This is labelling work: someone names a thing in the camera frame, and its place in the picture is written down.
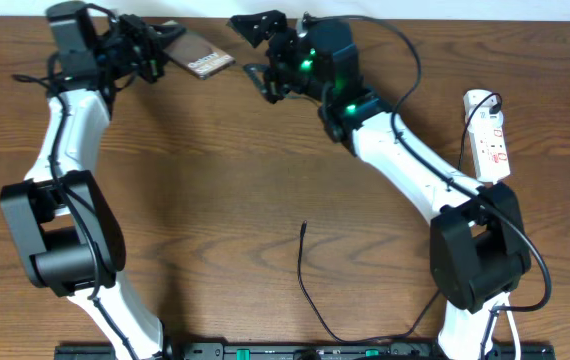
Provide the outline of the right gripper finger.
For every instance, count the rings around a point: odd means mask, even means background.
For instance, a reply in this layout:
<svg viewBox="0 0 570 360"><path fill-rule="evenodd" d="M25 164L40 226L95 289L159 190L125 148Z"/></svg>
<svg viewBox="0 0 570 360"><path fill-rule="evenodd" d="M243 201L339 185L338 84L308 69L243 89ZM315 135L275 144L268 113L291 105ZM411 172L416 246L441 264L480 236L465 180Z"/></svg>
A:
<svg viewBox="0 0 570 360"><path fill-rule="evenodd" d="M264 73L269 69L269 66L265 64L248 63L243 65L242 69L260 95L265 100L270 100L272 98L271 86L264 79Z"/></svg>
<svg viewBox="0 0 570 360"><path fill-rule="evenodd" d="M274 33L287 28L286 15L278 10L271 10L251 15L234 15L228 25L253 48L268 40Z"/></svg>

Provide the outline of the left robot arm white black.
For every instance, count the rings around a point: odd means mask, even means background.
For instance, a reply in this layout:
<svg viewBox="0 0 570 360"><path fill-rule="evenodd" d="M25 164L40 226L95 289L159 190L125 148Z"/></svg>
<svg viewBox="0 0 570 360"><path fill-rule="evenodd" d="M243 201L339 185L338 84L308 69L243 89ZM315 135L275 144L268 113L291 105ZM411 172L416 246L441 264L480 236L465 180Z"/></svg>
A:
<svg viewBox="0 0 570 360"><path fill-rule="evenodd" d="M94 172L119 79L156 82L167 48L185 28L109 15L97 33L89 5L67 2L47 15L56 50L46 74L14 75L45 90L49 124L34 165L0 191L0 208L29 281L86 312L115 359L177 359L165 324L141 301L124 268L122 230Z"/></svg>

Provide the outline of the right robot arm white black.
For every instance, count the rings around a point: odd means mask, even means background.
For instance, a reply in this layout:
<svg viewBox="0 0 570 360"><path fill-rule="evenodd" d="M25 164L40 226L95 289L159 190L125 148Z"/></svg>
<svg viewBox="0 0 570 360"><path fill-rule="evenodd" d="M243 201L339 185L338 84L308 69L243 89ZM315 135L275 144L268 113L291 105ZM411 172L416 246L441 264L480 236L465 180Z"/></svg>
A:
<svg viewBox="0 0 570 360"><path fill-rule="evenodd" d="M289 26L271 10L235 15L229 25L252 47L268 44L255 82L270 103L290 93L319 101L328 137L382 173L429 225L430 272L446 298L437 337L449 359L484 359L497 313L531 268L514 192L485 186L440 158L404 124L399 106L367 85L349 24L305 15Z"/></svg>

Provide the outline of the black plug in strip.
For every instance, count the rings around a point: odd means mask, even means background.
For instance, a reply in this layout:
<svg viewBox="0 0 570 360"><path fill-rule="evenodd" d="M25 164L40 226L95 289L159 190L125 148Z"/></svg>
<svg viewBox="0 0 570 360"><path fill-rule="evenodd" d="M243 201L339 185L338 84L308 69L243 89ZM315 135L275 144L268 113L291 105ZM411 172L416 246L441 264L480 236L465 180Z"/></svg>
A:
<svg viewBox="0 0 570 360"><path fill-rule="evenodd" d="M501 111L502 103L497 102L496 104L492 105L489 109L489 113L492 115L498 114Z"/></svg>

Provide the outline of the white power strip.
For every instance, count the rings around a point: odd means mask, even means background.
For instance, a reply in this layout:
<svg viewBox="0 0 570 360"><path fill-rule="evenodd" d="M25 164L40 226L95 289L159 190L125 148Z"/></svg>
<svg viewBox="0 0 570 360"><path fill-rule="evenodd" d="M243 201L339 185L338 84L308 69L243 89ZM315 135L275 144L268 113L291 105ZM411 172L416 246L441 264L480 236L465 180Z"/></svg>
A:
<svg viewBox="0 0 570 360"><path fill-rule="evenodd" d="M469 138L475 177L480 182L495 184L511 174L502 107L498 114L489 113L497 102L503 105L502 97L497 92L472 89L466 92L463 102L465 127L462 138Z"/></svg>

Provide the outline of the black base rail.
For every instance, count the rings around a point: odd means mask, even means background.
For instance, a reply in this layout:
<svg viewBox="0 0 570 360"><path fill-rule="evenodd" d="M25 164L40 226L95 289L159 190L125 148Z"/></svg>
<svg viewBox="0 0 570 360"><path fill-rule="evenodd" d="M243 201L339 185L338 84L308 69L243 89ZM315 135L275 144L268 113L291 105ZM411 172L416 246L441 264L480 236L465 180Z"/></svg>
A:
<svg viewBox="0 0 570 360"><path fill-rule="evenodd" d="M521 345L524 360L554 360L556 352L551 345ZM494 343L484 359L515 359L513 345ZM180 360L298 360L298 359L447 359L433 342L409 341L387 345L230 345L222 343L191 343L178 348L138 359ZM60 345L54 350L55 360L117 359L111 345Z"/></svg>

